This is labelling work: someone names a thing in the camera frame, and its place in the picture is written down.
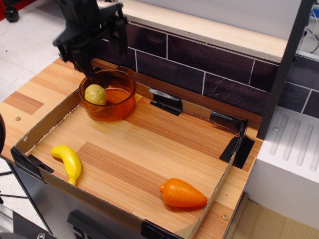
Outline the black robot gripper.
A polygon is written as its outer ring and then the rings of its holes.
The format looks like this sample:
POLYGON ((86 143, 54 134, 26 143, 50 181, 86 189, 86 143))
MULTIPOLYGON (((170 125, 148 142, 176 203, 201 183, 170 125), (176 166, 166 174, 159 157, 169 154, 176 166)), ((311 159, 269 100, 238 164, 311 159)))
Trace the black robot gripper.
POLYGON ((113 2, 99 7, 96 0, 59 0, 65 18, 65 30, 53 41, 60 58, 74 64, 87 78, 95 78, 89 50, 99 40, 108 39, 122 57, 128 52, 123 4, 113 2))

